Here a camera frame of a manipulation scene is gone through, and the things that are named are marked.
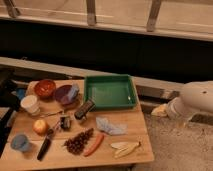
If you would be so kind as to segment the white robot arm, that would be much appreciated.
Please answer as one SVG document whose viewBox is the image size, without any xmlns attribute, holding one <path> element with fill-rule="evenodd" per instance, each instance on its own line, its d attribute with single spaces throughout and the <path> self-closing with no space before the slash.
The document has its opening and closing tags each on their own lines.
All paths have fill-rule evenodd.
<svg viewBox="0 0 213 171">
<path fill-rule="evenodd" d="M 189 121 L 196 114 L 213 115 L 213 81 L 184 84 L 178 97 L 154 108 L 151 114 L 176 121 Z"/>
</svg>

